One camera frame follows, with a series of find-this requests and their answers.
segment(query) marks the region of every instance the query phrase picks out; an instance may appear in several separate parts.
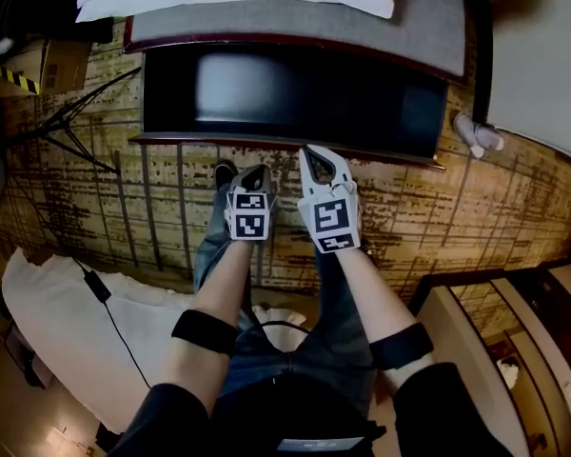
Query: black shoe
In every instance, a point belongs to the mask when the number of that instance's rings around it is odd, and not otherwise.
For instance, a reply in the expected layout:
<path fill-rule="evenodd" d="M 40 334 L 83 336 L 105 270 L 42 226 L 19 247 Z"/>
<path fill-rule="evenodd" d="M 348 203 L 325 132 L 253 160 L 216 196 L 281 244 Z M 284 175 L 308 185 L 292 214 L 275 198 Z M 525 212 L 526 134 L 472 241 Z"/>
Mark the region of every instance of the black shoe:
<path fill-rule="evenodd" d="M 213 170 L 213 181 L 216 189 L 220 189 L 222 185 L 230 183 L 237 175 L 237 168 L 227 159 L 218 162 Z"/>

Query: yellow and black tape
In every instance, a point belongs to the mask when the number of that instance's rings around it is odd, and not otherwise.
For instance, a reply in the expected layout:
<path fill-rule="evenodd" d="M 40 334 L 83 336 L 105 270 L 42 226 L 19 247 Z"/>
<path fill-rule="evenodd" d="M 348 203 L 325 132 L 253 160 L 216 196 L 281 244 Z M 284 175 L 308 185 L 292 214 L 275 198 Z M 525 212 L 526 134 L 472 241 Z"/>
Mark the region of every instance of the yellow and black tape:
<path fill-rule="evenodd" d="M 0 66 L 0 77 L 13 83 L 15 86 L 30 91 L 36 95 L 40 94 L 40 83 L 31 81 L 22 74 L 17 74 L 11 70 L 7 70 L 4 66 Z"/>

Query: black sleeve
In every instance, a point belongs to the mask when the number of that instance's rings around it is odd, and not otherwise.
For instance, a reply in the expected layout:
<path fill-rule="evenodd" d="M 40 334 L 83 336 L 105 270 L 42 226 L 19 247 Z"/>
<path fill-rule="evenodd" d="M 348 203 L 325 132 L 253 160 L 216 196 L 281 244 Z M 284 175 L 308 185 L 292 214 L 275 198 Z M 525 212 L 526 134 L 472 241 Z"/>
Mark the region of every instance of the black sleeve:
<path fill-rule="evenodd" d="M 207 454 L 205 407 L 182 387 L 153 387 L 133 422 L 109 454 L 120 456 Z"/>
<path fill-rule="evenodd" d="M 412 375 L 393 402 L 403 457 L 511 457 L 486 428 L 454 364 L 437 364 Z"/>

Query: blue jeans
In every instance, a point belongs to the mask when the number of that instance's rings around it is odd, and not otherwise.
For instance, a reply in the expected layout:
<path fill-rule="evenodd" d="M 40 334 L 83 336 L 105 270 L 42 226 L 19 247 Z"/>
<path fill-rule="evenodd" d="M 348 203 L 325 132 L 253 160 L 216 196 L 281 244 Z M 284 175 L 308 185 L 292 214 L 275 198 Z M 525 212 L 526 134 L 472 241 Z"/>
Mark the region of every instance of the blue jeans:
<path fill-rule="evenodd" d="M 223 185 L 216 193 L 204 242 L 197 251 L 195 292 L 216 267 L 231 240 L 224 211 Z M 367 416 L 376 370 L 362 321 L 341 265 L 335 254 L 315 251 L 320 290 L 320 320 L 294 351 L 283 353 L 266 338 L 251 309 L 249 275 L 239 316 L 240 335 L 230 361 L 222 394 L 281 374 L 295 373 L 324 381 L 339 391 L 363 416 Z"/>

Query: black arm band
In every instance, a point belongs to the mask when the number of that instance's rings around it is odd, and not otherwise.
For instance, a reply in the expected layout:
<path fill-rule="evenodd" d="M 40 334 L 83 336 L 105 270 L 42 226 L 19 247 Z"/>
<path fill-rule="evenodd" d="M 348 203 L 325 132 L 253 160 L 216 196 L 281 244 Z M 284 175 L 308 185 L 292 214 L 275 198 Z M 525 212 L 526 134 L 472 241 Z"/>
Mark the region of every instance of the black arm band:
<path fill-rule="evenodd" d="M 380 370 L 403 368 L 433 349 L 429 335 L 421 324 L 415 324 L 370 344 L 374 365 Z"/>
<path fill-rule="evenodd" d="M 175 324 L 171 336 L 231 356 L 237 340 L 237 328 L 202 311 L 187 309 Z"/>

